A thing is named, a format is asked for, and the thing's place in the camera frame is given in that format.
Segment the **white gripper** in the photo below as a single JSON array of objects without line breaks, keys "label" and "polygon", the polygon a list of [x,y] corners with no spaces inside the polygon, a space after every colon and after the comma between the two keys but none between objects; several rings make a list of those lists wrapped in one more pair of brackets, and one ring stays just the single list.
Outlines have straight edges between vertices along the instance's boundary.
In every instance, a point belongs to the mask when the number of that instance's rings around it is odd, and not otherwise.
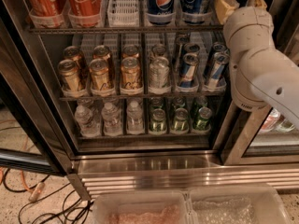
[{"label": "white gripper", "polygon": [[238,62],[250,49],[274,46],[274,24],[264,0],[248,0],[247,7],[240,9],[236,0],[214,0],[214,8],[219,23],[224,24],[224,39],[232,61]]}]

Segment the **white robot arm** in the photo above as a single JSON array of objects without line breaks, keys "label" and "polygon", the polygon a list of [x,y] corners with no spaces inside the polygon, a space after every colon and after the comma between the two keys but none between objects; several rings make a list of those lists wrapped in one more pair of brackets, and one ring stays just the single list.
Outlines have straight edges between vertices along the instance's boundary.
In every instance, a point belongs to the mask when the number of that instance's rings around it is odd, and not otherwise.
[{"label": "white robot arm", "polygon": [[226,47],[234,103],[249,112],[267,105],[299,128],[299,67],[275,48],[274,25],[265,7],[214,0]]}]

